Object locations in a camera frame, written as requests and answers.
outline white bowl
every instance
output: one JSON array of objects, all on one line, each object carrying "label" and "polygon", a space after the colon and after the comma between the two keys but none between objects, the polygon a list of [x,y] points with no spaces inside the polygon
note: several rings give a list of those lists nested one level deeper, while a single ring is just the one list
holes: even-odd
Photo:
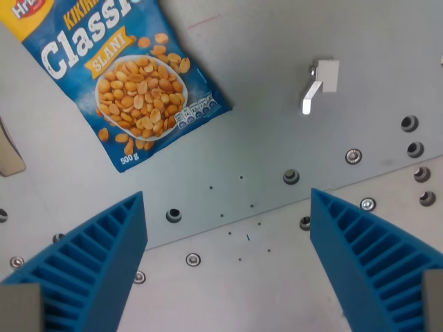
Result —
[{"label": "white bowl", "polygon": [[[174,71],[174,69],[172,69],[172,68],[169,67],[166,63],[164,63],[163,61],[157,59],[156,57],[150,57],[149,55],[126,55],[125,57],[119,57],[119,58],[118,58],[118,59],[117,59],[117,60],[116,60],[111,66],[109,66],[109,67],[107,68],[107,70],[106,70],[106,71],[105,71],[105,72],[104,72],[104,73],[98,78],[98,80],[97,80],[97,84],[96,84],[96,103],[97,103],[97,105],[100,105],[100,96],[99,96],[99,92],[98,92],[98,82],[99,82],[102,78],[104,78],[105,73],[106,73],[107,71],[112,71],[112,70],[114,70],[115,67],[117,66],[117,64],[119,64],[120,62],[126,62],[126,61],[128,61],[128,60],[135,61],[135,60],[139,59],[140,57],[146,57],[146,58],[148,58],[149,60],[157,61],[157,63],[158,63],[159,65],[163,65],[163,66],[166,67],[166,69],[168,70],[168,73],[171,73],[171,74],[176,75],[176,77],[177,77],[177,81],[179,81],[179,82],[181,83],[181,85],[183,86],[183,92],[182,92],[182,94],[183,94],[183,96],[184,96],[184,98],[185,98],[185,102],[184,102],[184,104],[183,104],[183,108],[185,108],[186,105],[187,105],[187,103],[188,103],[188,89],[186,88],[185,82],[183,82],[183,80],[181,79],[180,75],[177,74],[177,73]],[[169,133],[171,133],[171,131],[173,131],[173,130],[175,129],[175,127],[177,127],[177,124],[175,124],[175,126],[173,126],[173,128],[170,128],[170,129],[168,129],[167,131],[164,131],[163,134],[162,134],[160,137],[157,137],[157,136],[151,136],[151,137],[149,137],[149,138],[144,138],[144,137],[142,137],[142,136],[134,136],[133,133],[132,133],[130,130],[128,130],[128,129],[123,129],[122,127],[120,127],[120,126],[118,125],[118,123],[117,123],[116,121],[112,120],[110,116],[107,116],[106,114],[103,114],[103,116],[104,116],[104,117],[105,117],[110,123],[115,124],[118,128],[120,128],[121,130],[123,130],[123,131],[124,131],[125,133],[127,133],[128,135],[130,135],[130,136],[132,136],[132,137],[134,137],[134,138],[137,138],[138,140],[144,140],[144,141],[146,141],[146,142],[152,142],[152,141],[155,141],[155,140],[160,140],[160,139],[162,139],[163,137],[167,136]]]}]

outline countersunk screw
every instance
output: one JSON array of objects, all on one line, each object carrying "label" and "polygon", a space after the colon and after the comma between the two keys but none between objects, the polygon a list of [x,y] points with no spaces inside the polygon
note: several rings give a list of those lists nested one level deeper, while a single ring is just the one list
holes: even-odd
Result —
[{"label": "countersunk screw", "polygon": [[377,203],[375,202],[374,199],[371,199],[370,197],[363,199],[360,202],[360,208],[363,211],[374,211],[375,207],[376,207]]},{"label": "countersunk screw", "polygon": [[62,234],[62,233],[57,233],[56,235],[53,236],[53,243],[57,243],[58,241],[60,241],[61,239],[65,238],[66,235]]},{"label": "countersunk screw", "polygon": [[304,216],[300,220],[300,228],[304,231],[311,230],[311,217],[310,216]]},{"label": "countersunk screw", "polygon": [[186,256],[186,263],[189,266],[195,267],[200,265],[201,258],[198,254],[189,254],[188,256]]},{"label": "countersunk screw", "polygon": [[351,149],[346,153],[346,162],[350,165],[355,165],[361,161],[361,151],[358,149]]},{"label": "countersunk screw", "polygon": [[25,264],[25,260],[21,257],[18,256],[14,256],[13,258],[11,258],[11,260],[9,261],[9,264],[13,267],[13,268],[21,268],[24,264]]},{"label": "countersunk screw", "polygon": [[140,284],[142,284],[145,281],[146,281],[145,273],[143,273],[141,271],[137,271],[136,277],[134,278],[134,283],[137,284],[137,285],[140,285]]}]

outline peanut bag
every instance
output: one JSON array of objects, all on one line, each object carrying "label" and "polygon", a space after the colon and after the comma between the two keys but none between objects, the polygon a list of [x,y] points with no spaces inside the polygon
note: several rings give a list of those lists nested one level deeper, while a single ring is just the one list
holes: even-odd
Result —
[{"label": "peanut bag", "polygon": [[0,15],[78,106],[119,172],[230,111],[157,0],[2,0]]}]

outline white metal bracket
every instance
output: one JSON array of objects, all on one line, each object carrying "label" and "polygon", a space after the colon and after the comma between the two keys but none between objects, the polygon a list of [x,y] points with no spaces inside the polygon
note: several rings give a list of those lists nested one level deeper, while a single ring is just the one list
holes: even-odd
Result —
[{"label": "white metal bracket", "polygon": [[338,60],[314,60],[311,67],[311,79],[302,96],[301,107],[303,114],[311,113],[312,99],[321,86],[323,86],[323,92],[337,92],[339,67],[340,62]]}]

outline bowl of peanuts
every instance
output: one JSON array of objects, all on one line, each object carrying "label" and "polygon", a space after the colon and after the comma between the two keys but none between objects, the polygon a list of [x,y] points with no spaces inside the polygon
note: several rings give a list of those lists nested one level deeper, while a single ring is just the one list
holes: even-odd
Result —
[{"label": "bowl of peanuts", "polygon": [[188,102],[179,74],[149,55],[119,58],[98,78],[95,94],[106,121],[147,142],[171,133]]}]

